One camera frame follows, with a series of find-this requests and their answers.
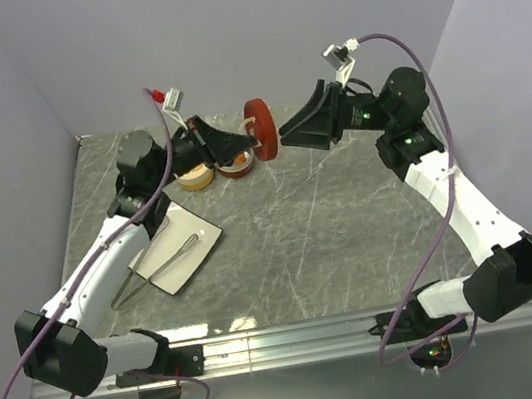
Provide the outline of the orange fried food piece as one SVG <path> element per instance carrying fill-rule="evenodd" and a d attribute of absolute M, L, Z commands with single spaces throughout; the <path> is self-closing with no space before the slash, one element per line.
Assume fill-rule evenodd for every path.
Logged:
<path fill-rule="evenodd" d="M 237 157 L 235 159 L 235 164 L 236 165 L 243 165 L 245 162 L 247 161 L 246 157 L 243 156 L 243 157 Z"/>

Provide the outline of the red round lid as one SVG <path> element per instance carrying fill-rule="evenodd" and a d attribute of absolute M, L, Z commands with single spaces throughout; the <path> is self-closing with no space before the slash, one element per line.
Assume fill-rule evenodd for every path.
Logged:
<path fill-rule="evenodd" d="M 260 161 L 274 160 L 278 153 L 278 131 L 272 113 L 266 102 L 252 99 L 243 107 L 244 118 L 239 132 L 255 137 L 257 143 L 252 150 Z"/>

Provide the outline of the metal tongs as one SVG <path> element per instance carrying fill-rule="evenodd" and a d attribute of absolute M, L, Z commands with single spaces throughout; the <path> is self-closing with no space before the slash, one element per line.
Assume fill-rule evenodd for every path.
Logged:
<path fill-rule="evenodd" d="M 114 311 L 119 310 L 121 306 L 124 305 L 124 303 L 126 303 L 129 299 L 135 296 L 135 294 L 137 294 L 140 290 L 145 288 L 146 285 L 151 285 L 153 283 L 152 280 L 157 278 L 157 276 L 161 274 L 164 270 L 166 270 L 169 265 L 174 264 L 178 259 L 184 256 L 188 251 L 190 251 L 194 247 L 194 245 L 200 240 L 201 235 L 201 232 L 198 234 L 193 233 L 184 241 L 184 243 L 178 248 L 177 251 L 175 251 L 175 253 L 171 257 L 169 257 L 164 263 L 162 263 L 162 265 L 160 265 L 154 272 L 152 272 L 149 277 L 145 278 L 145 280 L 140 285 L 138 285 L 137 288 L 134 288 L 134 290 L 128 293 L 125 297 L 121 297 L 121 295 L 125 292 L 126 287 L 129 285 L 128 283 L 135 272 L 134 269 L 137 268 L 137 266 L 141 265 L 141 263 L 145 259 L 145 256 L 148 254 L 149 250 L 144 249 L 136 259 L 134 266 L 131 268 L 131 274 L 127 275 L 125 282 L 113 298 L 111 302 L 111 309 Z"/>

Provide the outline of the cream round lid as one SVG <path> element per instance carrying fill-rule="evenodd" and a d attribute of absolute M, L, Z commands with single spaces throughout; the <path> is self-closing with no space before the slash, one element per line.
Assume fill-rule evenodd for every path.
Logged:
<path fill-rule="evenodd" d="M 193 167 L 190 171 L 181 176 L 178 176 L 178 181 L 181 183 L 194 183 L 200 182 L 207 178 L 211 178 L 214 174 L 214 169 L 210 168 L 208 165 L 199 164 L 196 167 Z"/>

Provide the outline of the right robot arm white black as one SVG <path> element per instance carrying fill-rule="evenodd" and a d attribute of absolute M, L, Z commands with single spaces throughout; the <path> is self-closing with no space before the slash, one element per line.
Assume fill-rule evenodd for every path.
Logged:
<path fill-rule="evenodd" d="M 493 323 L 532 300 L 532 232 L 502 214 L 450 162 L 423 120 L 429 104 L 425 76 L 411 67 L 393 70 L 378 94 L 352 94 L 320 80 L 278 131 L 282 145 L 319 150 L 345 130 L 381 131 L 376 149 L 386 168 L 447 217 L 476 270 L 416 291 L 411 299 L 418 304 L 407 320 L 421 336 L 435 333 L 444 316 L 474 313 Z"/>

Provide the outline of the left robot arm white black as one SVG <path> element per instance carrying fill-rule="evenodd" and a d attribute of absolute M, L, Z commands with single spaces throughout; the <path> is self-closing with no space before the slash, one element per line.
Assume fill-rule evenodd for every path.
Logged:
<path fill-rule="evenodd" d="M 172 355 L 163 335 L 135 329 L 96 339 L 96 326 L 131 261 L 148 248 L 166 216 L 170 198 L 164 187 L 200 164 L 230 165 L 258 139 L 252 127 L 231 133 L 195 116 L 166 140 L 162 147 L 143 130 L 121 140 L 117 193 L 99 236 L 42 311 L 25 311 L 16 321 L 22 369 L 29 378 L 83 397 L 108 376 L 135 370 L 159 381 L 170 374 Z"/>

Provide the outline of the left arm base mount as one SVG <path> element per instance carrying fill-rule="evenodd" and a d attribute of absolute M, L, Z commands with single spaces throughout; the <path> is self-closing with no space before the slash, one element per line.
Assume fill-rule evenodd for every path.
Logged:
<path fill-rule="evenodd" d="M 119 389 L 140 386 L 174 377 L 199 377 L 204 373 L 203 345 L 193 345 L 171 348 L 166 356 L 165 364 L 158 369 L 139 370 L 120 374 L 115 378 L 115 385 Z"/>

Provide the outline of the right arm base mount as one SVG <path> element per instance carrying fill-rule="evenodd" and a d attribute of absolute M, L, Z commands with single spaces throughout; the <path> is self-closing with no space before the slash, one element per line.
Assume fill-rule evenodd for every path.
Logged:
<path fill-rule="evenodd" d="M 402 309 L 401 316 L 394 326 L 388 345 L 424 340 L 432 335 L 462 333 L 469 328 L 464 319 L 456 315 L 430 318 L 423 308 L 414 303 Z"/>

